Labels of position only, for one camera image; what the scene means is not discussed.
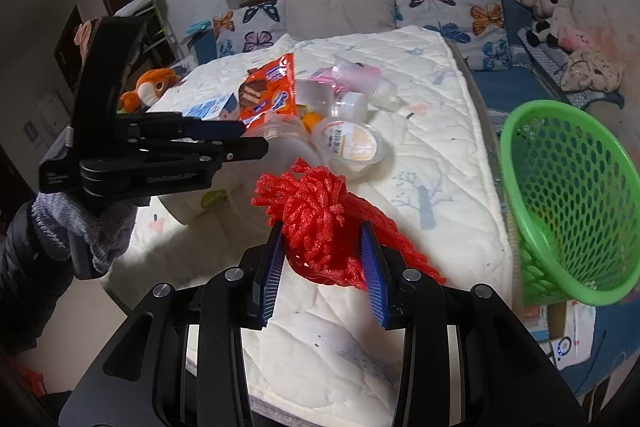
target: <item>plain beige pillow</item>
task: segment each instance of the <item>plain beige pillow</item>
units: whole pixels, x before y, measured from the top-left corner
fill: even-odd
[[[287,33],[298,40],[396,29],[396,0],[287,0]]]

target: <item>basket rim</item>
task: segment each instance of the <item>basket rim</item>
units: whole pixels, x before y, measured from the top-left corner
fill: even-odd
[[[524,203],[522,194],[519,189],[511,190],[510,187],[518,187],[516,181],[515,169],[511,160],[511,144],[514,133],[520,122],[528,117],[532,111],[538,109],[552,110],[558,118],[564,118],[573,124],[579,124],[580,121],[588,121],[590,125],[597,127],[607,138],[610,139],[611,148],[615,148],[616,152],[626,160],[627,165],[620,165],[621,169],[632,169],[635,173],[633,179],[629,179],[629,188],[634,194],[640,194],[640,176],[636,166],[632,162],[628,153],[618,141],[618,139],[598,120],[588,113],[562,102],[555,100],[533,100],[518,106],[510,115],[504,124],[502,133],[500,134],[500,166],[502,168],[502,177],[507,196],[511,202],[513,216],[516,219],[518,230],[523,239],[529,244],[530,252],[535,256],[536,260],[545,268],[546,275],[553,279],[558,287],[562,289],[570,298],[592,306],[605,306],[613,304],[627,295],[638,282],[640,277],[640,255],[636,258],[636,266],[632,272],[616,288],[610,290],[594,290],[580,283],[573,277],[561,264],[557,261],[556,256],[546,247],[540,239],[539,233],[534,230],[535,226],[530,219],[529,211]]]

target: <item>orange stuffed toy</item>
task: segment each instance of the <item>orange stuffed toy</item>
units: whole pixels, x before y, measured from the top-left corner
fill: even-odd
[[[124,92],[120,97],[120,111],[131,113],[142,105],[151,107],[164,92],[178,83],[174,70],[150,70],[143,73],[136,82],[136,89]]]

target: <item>orange butterfly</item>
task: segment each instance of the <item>orange butterfly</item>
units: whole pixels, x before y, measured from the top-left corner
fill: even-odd
[[[479,6],[473,6],[471,9],[471,16],[474,18],[474,35],[482,35],[489,24],[494,24],[498,28],[504,28],[504,22],[502,20],[502,10],[499,4],[494,4],[491,10],[484,11]]]
[[[234,24],[234,13],[226,12],[222,17],[216,15],[213,17],[213,31],[216,37],[220,36],[220,30],[226,28],[230,32],[236,31],[236,25]]]

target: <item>butterfly print pillow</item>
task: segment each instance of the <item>butterfly print pillow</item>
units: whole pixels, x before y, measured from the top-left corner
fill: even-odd
[[[268,1],[213,17],[218,57],[273,46],[287,32],[285,2]]]
[[[399,28],[418,26],[456,43],[476,71],[511,68],[502,0],[396,0]]]

